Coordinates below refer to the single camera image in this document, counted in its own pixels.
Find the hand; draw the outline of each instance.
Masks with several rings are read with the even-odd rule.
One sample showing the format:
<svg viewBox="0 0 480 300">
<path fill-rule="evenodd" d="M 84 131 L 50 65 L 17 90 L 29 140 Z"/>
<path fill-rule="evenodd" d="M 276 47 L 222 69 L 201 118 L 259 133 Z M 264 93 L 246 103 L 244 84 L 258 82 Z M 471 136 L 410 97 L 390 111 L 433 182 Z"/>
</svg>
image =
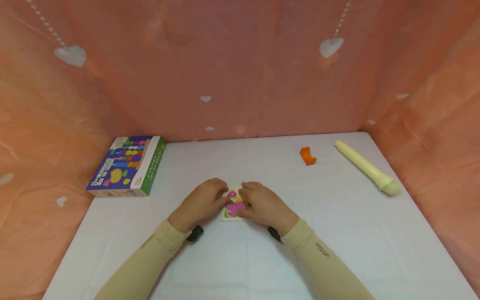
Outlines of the hand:
<svg viewBox="0 0 480 300">
<path fill-rule="evenodd" d="M 228 191 L 227 184 L 218 178 L 197 186 L 182 204 L 168 217 L 167 221 L 178 231 L 186 232 L 200 220 L 218 212 L 230 199 L 221 198 Z"/>
<path fill-rule="evenodd" d="M 275 228 L 280 236 L 286 235 L 299 220 L 282 199 L 271 189 L 258 182 L 242 182 L 239 193 L 244 196 L 252 210 L 243 209 L 237 213 L 245 219 Z"/>
</svg>

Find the right hand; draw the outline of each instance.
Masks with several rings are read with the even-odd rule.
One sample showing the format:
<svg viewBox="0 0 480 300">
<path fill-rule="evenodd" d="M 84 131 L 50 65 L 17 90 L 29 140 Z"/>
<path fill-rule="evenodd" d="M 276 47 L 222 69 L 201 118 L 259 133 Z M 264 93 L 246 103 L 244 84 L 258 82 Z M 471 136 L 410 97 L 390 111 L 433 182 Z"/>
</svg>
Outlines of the right hand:
<svg viewBox="0 0 480 300">
<path fill-rule="evenodd" d="M 275 228 L 286 235 L 299 220 L 277 194 L 259 182 L 242 182 L 239 193 L 252 205 L 252 210 L 238 211 L 245 219 Z"/>
</svg>

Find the cream plastic tube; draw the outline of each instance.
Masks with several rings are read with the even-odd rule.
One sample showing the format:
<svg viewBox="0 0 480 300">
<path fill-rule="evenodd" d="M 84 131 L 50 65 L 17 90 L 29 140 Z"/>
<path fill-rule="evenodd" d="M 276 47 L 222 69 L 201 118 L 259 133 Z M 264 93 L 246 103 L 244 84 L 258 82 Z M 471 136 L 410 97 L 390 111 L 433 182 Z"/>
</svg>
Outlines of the cream plastic tube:
<svg viewBox="0 0 480 300">
<path fill-rule="evenodd" d="M 334 146 L 360 170 L 362 170 L 363 173 L 370 177 L 384 193 L 390 196 L 395 196 L 402 189 L 402 186 L 395 179 L 381 172 L 368 160 L 350 148 L 346 143 L 338 140 L 335 142 Z"/>
</svg>

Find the left hand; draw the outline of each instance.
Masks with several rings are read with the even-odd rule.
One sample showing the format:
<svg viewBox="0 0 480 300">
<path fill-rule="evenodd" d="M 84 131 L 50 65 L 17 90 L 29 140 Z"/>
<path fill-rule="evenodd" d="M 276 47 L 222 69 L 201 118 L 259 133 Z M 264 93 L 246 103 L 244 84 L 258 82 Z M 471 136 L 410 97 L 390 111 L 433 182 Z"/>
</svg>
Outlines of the left hand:
<svg viewBox="0 0 480 300">
<path fill-rule="evenodd" d="M 200 220 L 218 212 L 230 199 L 221 198 L 228 191 L 227 184 L 218 178 L 197 186 L 182 204 L 168 217 L 167 221 L 178 231 L 186 232 Z"/>
</svg>

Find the orange toy piece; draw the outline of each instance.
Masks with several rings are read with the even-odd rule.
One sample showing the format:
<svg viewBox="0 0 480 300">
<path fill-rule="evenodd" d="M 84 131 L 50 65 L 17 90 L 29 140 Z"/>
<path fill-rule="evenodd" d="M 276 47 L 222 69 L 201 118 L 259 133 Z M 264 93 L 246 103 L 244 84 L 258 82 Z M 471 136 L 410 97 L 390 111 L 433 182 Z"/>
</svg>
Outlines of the orange toy piece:
<svg viewBox="0 0 480 300">
<path fill-rule="evenodd" d="M 301 158 L 303 158 L 305 165 L 307 166 L 311 166 L 317 161 L 317 158 L 312 157 L 312 155 L 310 154 L 310 147 L 303 147 L 302 149 L 300 149 L 300 155 Z"/>
</svg>

